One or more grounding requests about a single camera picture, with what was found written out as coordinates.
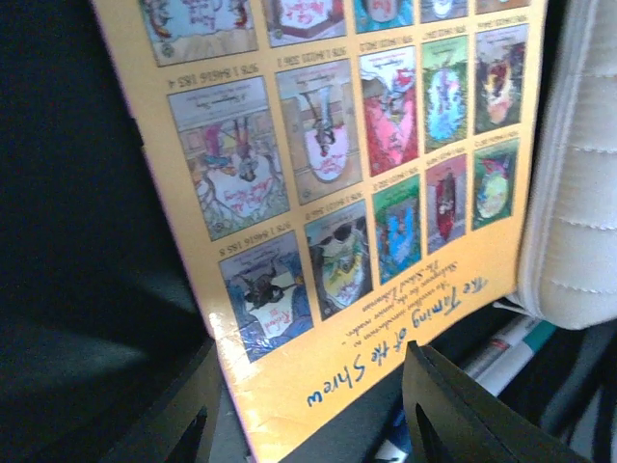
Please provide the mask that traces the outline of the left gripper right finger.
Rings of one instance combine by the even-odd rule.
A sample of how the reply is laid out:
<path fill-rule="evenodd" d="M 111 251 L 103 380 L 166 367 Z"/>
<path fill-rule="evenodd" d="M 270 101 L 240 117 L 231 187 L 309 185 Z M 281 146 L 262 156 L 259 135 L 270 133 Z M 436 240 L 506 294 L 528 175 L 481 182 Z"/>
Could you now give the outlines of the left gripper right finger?
<path fill-rule="evenodd" d="M 583 462 L 430 346 L 407 344 L 402 395 L 415 462 Z"/>

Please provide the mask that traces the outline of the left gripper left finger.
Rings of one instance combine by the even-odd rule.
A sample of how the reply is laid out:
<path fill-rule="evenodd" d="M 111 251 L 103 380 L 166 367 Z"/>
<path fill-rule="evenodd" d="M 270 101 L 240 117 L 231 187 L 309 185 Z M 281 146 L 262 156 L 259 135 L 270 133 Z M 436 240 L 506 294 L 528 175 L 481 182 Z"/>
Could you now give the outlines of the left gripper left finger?
<path fill-rule="evenodd" d="M 220 407 L 222 373 L 208 339 L 100 462 L 206 462 Z"/>

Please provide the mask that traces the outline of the green cap marker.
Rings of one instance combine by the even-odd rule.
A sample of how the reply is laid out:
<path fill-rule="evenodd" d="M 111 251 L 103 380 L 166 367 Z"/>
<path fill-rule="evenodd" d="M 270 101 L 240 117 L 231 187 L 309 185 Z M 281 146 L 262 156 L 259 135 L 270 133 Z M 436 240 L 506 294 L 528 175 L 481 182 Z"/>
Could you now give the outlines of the green cap marker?
<path fill-rule="evenodd" d="M 556 327 L 541 321 L 518 345 L 505 353 L 496 365 L 475 380 L 493 396 L 498 396 L 533 359 L 555 333 Z"/>

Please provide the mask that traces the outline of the blue cap marker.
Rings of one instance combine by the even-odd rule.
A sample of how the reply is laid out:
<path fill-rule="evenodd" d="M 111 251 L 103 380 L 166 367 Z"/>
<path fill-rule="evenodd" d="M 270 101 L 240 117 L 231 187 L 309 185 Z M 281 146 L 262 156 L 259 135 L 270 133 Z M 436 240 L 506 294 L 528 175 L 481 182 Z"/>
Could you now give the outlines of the blue cap marker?
<path fill-rule="evenodd" d="M 403 405 L 393 410 L 384 440 L 377 448 L 371 462 L 403 463 L 412 453 L 412 441 Z"/>

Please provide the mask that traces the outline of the red cap marker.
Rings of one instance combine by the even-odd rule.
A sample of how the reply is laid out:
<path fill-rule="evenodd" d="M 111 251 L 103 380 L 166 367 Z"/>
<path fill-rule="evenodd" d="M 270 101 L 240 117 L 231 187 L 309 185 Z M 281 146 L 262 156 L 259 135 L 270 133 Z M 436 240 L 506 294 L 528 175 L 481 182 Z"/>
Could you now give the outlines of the red cap marker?
<path fill-rule="evenodd" d="M 478 380 L 490 368 L 494 367 L 506 352 L 529 335 L 539 323 L 539 319 L 525 315 L 518 315 L 513 318 L 493 334 L 470 360 L 463 364 L 462 370 L 472 379 Z"/>

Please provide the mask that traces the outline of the cream fabric pencil case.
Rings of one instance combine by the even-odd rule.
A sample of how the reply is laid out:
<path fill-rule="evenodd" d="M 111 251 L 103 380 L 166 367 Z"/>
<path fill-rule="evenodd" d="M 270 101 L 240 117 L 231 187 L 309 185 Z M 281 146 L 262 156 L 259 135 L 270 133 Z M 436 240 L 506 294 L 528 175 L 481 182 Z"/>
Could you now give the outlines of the cream fabric pencil case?
<path fill-rule="evenodd" d="M 534 1 L 529 22 L 515 295 L 581 330 L 616 317 L 616 5 Z"/>

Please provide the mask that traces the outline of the thin orange yellow booklet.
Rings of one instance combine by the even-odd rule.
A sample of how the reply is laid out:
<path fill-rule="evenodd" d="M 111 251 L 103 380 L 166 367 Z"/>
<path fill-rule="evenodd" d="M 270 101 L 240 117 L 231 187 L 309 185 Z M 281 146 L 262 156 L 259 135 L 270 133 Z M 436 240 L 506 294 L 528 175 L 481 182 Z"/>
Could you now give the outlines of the thin orange yellow booklet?
<path fill-rule="evenodd" d="M 252 457 L 517 282 L 544 1 L 96 1 Z"/>

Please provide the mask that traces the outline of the black student bag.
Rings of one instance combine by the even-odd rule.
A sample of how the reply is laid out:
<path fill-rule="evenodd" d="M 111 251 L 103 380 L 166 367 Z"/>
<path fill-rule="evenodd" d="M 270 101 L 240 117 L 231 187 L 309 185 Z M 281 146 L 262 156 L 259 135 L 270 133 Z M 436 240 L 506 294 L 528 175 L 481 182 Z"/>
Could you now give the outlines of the black student bag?
<path fill-rule="evenodd" d="M 100 462 L 213 340 L 94 2 L 1 5 L 5 462 Z M 515 290 L 417 345 L 463 371 L 513 318 L 546 321 L 526 313 Z M 612 462 L 616 317 L 554 326 L 501 402 L 583 462 Z M 279 462 L 371 462 L 394 408 L 405 411 L 405 357 Z M 217 358 L 222 389 L 206 462 L 258 462 Z"/>

